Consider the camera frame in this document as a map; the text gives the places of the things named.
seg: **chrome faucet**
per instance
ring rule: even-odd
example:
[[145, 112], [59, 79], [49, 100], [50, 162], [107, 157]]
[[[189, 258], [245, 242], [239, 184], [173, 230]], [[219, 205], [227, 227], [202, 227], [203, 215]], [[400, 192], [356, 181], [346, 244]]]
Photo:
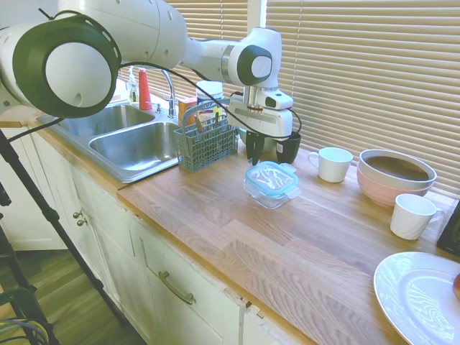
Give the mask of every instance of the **chrome faucet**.
[[161, 71], [162, 71], [163, 75], [165, 76], [167, 83], [170, 85], [170, 97], [169, 97], [169, 98], [166, 98], [166, 101], [169, 101], [169, 102], [170, 102], [170, 111], [169, 111], [168, 117], [170, 117], [171, 119], [174, 119], [174, 118], [176, 117], [176, 114], [175, 114], [175, 90], [174, 90], [174, 83], [173, 83], [173, 81], [171, 80], [171, 76], [170, 76], [170, 74], [168, 73], [167, 70], [161, 70]]

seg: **box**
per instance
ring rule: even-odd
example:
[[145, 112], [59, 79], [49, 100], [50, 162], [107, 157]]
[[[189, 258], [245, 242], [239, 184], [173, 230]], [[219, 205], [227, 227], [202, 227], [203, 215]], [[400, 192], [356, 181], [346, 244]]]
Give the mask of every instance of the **box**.
[[[179, 100], [179, 126], [182, 126], [182, 120], [185, 116], [185, 112], [189, 109], [196, 106], [196, 97], [185, 98]], [[195, 124], [195, 118], [191, 116], [186, 126], [190, 126], [191, 124]]]

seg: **wooden countertop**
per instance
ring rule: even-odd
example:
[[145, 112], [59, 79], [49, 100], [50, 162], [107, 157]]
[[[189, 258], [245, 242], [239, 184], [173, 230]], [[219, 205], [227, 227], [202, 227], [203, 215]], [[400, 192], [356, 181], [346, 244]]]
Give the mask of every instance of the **wooden countertop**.
[[27, 106], [14, 106], [0, 115], [0, 128], [21, 128], [27, 126], [40, 112]]
[[300, 197], [267, 210], [243, 189], [240, 147], [200, 172], [173, 168], [123, 188], [119, 199], [304, 344], [406, 344], [377, 302], [373, 274], [397, 252], [450, 257], [435, 245], [442, 221], [417, 241], [396, 237], [392, 208], [360, 193], [355, 167], [343, 183], [327, 183], [305, 150], [294, 163]]

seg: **white cup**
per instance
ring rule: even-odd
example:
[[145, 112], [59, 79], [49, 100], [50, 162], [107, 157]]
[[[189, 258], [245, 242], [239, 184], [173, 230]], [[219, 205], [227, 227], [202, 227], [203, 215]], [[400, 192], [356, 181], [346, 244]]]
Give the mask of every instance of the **white cup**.
[[417, 239], [437, 210], [436, 206], [423, 196], [400, 194], [396, 197], [390, 224], [391, 231], [402, 239]]
[[308, 155], [310, 163], [318, 169], [318, 176], [325, 181], [339, 183], [345, 180], [353, 155], [345, 149], [326, 147]]

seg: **window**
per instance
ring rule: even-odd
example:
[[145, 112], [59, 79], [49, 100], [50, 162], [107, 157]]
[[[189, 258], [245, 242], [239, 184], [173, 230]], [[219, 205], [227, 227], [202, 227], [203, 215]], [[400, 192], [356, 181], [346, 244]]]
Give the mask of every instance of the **window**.
[[[247, 35], [247, 0], [170, 0], [167, 1], [174, 6], [185, 18], [188, 27], [189, 37], [197, 40], [241, 40]], [[187, 68], [176, 67], [179, 73], [197, 82], [201, 79]], [[160, 96], [169, 96], [169, 88], [165, 77], [158, 70], [147, 70], [151, 92]], [[123, 68], [119, 77], [127, 81], [129, 69]], [[171, 76], [178, 97], [191, 97], [196, 95], [196, 89], [183, 79]], [[241, 90], [237, 86], [225, 84], [225, 92], [229, 93]]]
[[460, 195], [460, 1], [268, 0], [302, 146], [404, 152]]

